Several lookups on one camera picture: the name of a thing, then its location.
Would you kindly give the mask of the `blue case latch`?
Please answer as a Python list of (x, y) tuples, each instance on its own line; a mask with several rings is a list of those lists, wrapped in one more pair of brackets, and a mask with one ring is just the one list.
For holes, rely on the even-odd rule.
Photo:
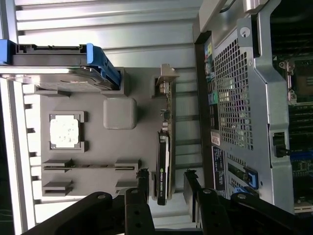
[(258, 189), (259, 189), (259, 181), (258, 181), (258, 173), (252, 169), (247, 167), (244, 168), (245, 171), (239, 170), (237, 177), (246, 183), (246, 186), (235, 187), (234, 192), (245, 192), (256, 197), (259, 197)]

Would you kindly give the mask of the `grey plastic parts rack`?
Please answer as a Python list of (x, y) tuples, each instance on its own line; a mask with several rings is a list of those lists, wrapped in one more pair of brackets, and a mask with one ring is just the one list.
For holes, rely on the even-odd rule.
[[(121, 88), (96, 93), (37, 91), (41, 121), (41, 190), (47, 197), (118, 194), (148, 169), (148, 195), (156, 197), (157, 133), (166, 98), (156, 91), (160, 68), (120, 68)], [(79, 142), (52, 148), (50, 121), (74, 115)]]

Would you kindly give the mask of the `silver CPU chip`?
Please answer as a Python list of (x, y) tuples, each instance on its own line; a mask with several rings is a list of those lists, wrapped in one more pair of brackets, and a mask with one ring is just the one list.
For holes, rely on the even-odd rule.
[(74, 148), (79, 142), (79, 121), (74, 115), (56, 115), (49, 131), (52, 148)]

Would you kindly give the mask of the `green motherboard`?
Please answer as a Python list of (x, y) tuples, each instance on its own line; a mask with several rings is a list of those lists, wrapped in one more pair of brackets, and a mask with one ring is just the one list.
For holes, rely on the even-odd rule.
[(297, 103), (297, 60), (313, 59), (313, 0), (281, 0), (271, 15), (273, 65), (287, 82), (294, 212), (313, 213), (313, 102)]

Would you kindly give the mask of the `silver hard disk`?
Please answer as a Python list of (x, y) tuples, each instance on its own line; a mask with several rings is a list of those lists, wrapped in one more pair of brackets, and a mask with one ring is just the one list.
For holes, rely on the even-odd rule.
[(90, 67), (0, 66), (0, 77), (43, 90), (96, 93), (119, 89), (107, 75)]

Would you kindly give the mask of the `CPU socket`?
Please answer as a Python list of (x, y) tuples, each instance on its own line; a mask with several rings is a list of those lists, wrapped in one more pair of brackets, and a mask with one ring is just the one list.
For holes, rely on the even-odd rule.
[(313, 59), (295, 61), (293, 78), (297, 103), (313, 102)]

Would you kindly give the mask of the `hard drive in blue caddy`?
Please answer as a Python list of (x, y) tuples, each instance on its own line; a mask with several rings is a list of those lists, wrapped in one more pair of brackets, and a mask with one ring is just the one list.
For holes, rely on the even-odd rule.
[(37, 46), (0, 40), (0, 66), (90, 67), (121, 86), (121, 74), (102, 48), (91, 43), (79, 46)]

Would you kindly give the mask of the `open black PC case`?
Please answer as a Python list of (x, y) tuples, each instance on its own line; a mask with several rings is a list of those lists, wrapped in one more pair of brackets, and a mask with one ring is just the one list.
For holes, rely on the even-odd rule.
[[(294, 213), (287, 82), (273, 65), (281, 0), (203, 0), (193, 25), (204, 183), (230, 198), (247, 167), (259, 197)], [(296, 214), (313, 215), (311, 212)]]

